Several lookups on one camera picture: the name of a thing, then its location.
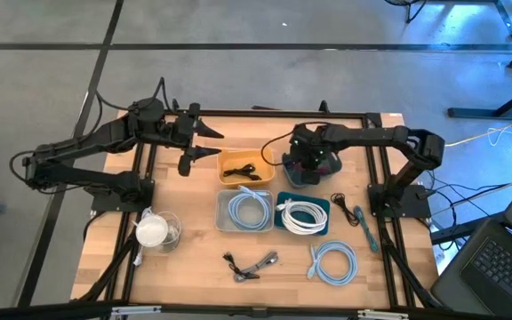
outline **laptop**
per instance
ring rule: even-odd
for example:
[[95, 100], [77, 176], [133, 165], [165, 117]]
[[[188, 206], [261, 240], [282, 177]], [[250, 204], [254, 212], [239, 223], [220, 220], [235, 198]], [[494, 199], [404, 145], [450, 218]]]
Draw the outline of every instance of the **laptop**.
[[445, 306], [512, 317], [512, 203], [505, 221], [485, 220], [432, 286]]

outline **blue cable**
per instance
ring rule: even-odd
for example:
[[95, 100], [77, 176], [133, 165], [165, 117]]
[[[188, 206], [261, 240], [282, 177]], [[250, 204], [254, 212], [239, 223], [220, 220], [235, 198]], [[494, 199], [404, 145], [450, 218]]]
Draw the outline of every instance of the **blue cable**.
[[[330, 285], [345, 285], [351, 282], [353, 278], [356, 276], [357, 272], [357, 264], [356, 264], [356, 255], [353, 248], [350, 245], [342, 242], [342, 241], [328, 241], [323, 243], [317, 248], [317, 251], [313, 249], [313, 245], [310, 245], [311, 251], [311, 259], [313, 260], [313, 264], [309, 267], [308, 270], [308, 279], [311, 279], [313, 275], [317, 272], [321, 280]], [[348, 272], [346, 275], [342, 277], [334, 277], [330, 276], [325, 272], [325, 270], [321, 267], [321, 259], [323, 256], [329, 251], [339, 251], [343, 252], [348, 258]]]
[[374, 236], [371, 233], [371, 230], [369, 230], [369, 226], [366, 224], [366, 221], [364, 220], [364, 214], [363, 210], [360, 206], [356, 205], [355, 208], [353, 208], [353, 213], [355, 214], [356, 218], [361, 223], [361, 227], [363, 227], [364, 234], [366, 235], [366, 239], [369, 241], [369, 245], [371, 246], [371, 251], [378, 253], [379, 252], [379, 245], [377, 244], [377, 241], [374, 239]]
[[[228, 203], [228, 214], [230, 214], [230, 219], [232, 219], [232, 222], [241, 230], [257, 231], [264, 229], [271, 216], [271, 204], [268, 202], [268, 200], [264, 198], [264, 196], [266, 196], [268, 193], [263, 191], [254, 192], [248, 189], [247, 187], [243, 186], [239, 186], [238, 188], [240, 189], [240, 191], [242, 191], [242, 193], [240, 193], [238, 196], [233, 197]], [[240, 220], [240, 217], [238, 216], [238, 208], [240, 207], [240, 204], [248, 198], [254, 198], [258, 200], [260, 204], [262, 204], [264, 215], [262, 217], [262, 220], [258, 223], [246, 223]]]

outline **concrete floor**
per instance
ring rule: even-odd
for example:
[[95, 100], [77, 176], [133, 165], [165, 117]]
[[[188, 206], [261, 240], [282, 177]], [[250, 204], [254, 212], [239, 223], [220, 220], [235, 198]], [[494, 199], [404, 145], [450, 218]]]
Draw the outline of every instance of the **concrete floor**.
[[[0, 42], [101, 43], [114, 2], [0, 0]], [[512, 19], [512, 0], [504, 4]], [[492, 4], [429, 3], [405, 26], [404, 9], [383, 1], [136, 0], [124, 4], [114, 42], [509, 44], [510, 39]], [[0, 214], [0, 308], [13, 304], [47, 203], [46, 196], [11, 176], [7, 161], [72, 133], [97, 55], [0, 51], [0, 202], [8, 206]], [[169, 95], [181, 105], [315, 110], [327, 100], [334, 111], [403, 113], [411, 128], [453, 142], [504, 125], [451, 119], [445, 110], [496, 108], [512, 98], [512, 70], [505, 68], [511, 60], [512, 53], [505, 52], [110, 52], [99, 89], [113, 101], [130, 102], [148, 96], [165, 76]], [[114, 114], [107, 109], [104, 121]], [[103, 160], [96, 156], [77, 165], [98, 170]], [[512, 180], [512, 134], [504, 134], [497, 147], [480, 139], [446, 149], [436, 176], [469, 186]], [[495, 213], [511, 199], [509, 189], [476, 202]], [[83, 191], [67, 194], [34, 303], [68, 300], [90, 201]], [[430, 204], [434, 212], [446, 206], [438, 197]], [[458, 222], [482, 216], [466, 205], [458, 214]], [[442, 226], [452, 223], [448, 212], [434, 218]]]

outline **orange tray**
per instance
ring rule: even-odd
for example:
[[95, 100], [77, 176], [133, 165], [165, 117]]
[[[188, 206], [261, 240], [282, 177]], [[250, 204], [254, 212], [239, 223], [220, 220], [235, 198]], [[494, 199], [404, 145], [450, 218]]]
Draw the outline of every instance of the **orange tray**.
[[[268, 161], [274, 161], [274, 153], [271, 148], [264, 149], [264, 156]], [[252, 181], [250, 178], [233, 174], [225, 177], [224, 171], [239, 169], [246, 164], [252, 164], [256, 170], [252, 174], [259, 175], [262, 180]], [[274, 179], [276, 169], [274, 166], [267, 164], [262, 159], [259, 149], [251, 150], [222, 150], [218, 155], [217, 168], [219, 173], [219, 181], [227, 187], [243, 186], [259, 186], [270, 182]]]

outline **wooden table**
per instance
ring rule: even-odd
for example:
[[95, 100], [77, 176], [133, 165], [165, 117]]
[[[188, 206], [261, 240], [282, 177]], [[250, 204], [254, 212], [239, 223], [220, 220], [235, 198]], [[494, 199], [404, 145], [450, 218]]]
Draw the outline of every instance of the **wooden table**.
[[[400, 114], [383, 114], [386, 127], [403, 124]], [[314, 119], [203, 117], [204, 122], [224, 134], [223, 140], [196, 137], [195, 144], [216, 148], [260, 148], [266, 141], [289, 132], [293, 125]], [[352, 119], [333, 119], [330, 122], [360, 128], [361, 122]], [[276, 160], [288, 148], [288, 139], [271, 146]], [[153, 179], [156, 180], [154, 212], [176, 213], [183, 225], [180, 244], [168, 254], [144, 251], [143, 264], [136, 269], [131, 302], [179, 303], [223, 306], [275, 306], [322, 308], [388, 308], [388, 294], [382, 257], [372, 253], [361, 227], [350, 227], [336, 205], [331, 206], [329, 233], [326, 236], [296, 236], [273, 228], [262, 234], [224, 233], [214, 227], [216, 194], [223, 189], [217, 177], [217, 157], [197, 161], [185, 178], [177, 173], [180, 150], [160, 148], [156, 156]], [[104, 171], [131, 170], [133, 152], [108, 155]], [[393, 172], [405, 163], [405, 158], [390, 148], [389, 162]], [[370, 183], [364, 148], [348, 148], [340, 152], [341, 172], [320, 185], [294, 190], [289, 187], [280, 168], [266, 186], [272, 194], [280, 191], [300, 193], [329, 199], [332, 193], [343, 192], [349, 208], [360, 205], [377, 242], [376, 221], [370, 214], [366, 186]], [[142, 172], [147, 157], [142, 159]], [[96, 220], [88, 231], [82, 251], [72, 298], [86, 293], [109, 264], [114, 251], [120, 212], [109, 212]], [[402, 219], [402, 230], [408, 262], [424, 287], [437, 279], [436, 263], [428, 231], [418, 221]], [[348, 285], [334, 287], [317, 276], [308, 280], [311, 265], [309, 245], [315, 247], [328, 240], [342, 240], [357, 254], [358, 273]], [[279, 261], [258, 272], [259, 280], [237, 284], [233, 281], [224, 252], [232, 252], [240, 268], [259, 261], [271, 250], [278, 252]], [[338, 252], [330, 252], [323, 261], [333, 275], [342, 275], [348, 264]], [[120, 267], [115, 297], [121, 296], [126, 263]], [[400, 272], [395, 266], [399, 302], [404, 304]]]

